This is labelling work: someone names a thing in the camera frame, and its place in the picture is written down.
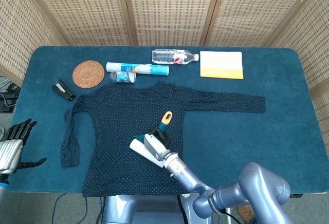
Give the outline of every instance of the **robotic hand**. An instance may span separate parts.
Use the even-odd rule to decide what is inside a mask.
[[[40,166],[47,158],[42,158],[37,162],[21,162],[21,154],[31,129],[36,125],[36,121],[28,119],[20,124],[13,125],[5,133],[0,142],[0,204],[4,199],[8,188],[8,177],[17,169]]]
[[[237,183],[227,184],[217,190],[203,183],[179,158],[155,136],[145,134],[144,146],[188,193],[199,193],[193,209],[200,218],[214,212],[226,213],[226,208],[251,204],[259,224],[293,224],[281,205],[290,197],[287,181],[257,163],[246,164],[239,173]]]

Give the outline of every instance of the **notepad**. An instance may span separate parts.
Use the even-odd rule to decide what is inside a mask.
[[[200,52],[200,76],[243,79],[241,52]]]

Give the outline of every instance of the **woven coaster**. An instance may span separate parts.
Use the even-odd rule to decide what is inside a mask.
[[[104,68],[97,61],[84,61],[73,71],[73,82],[80,88],[88,89],[99,85],[104,78]]]

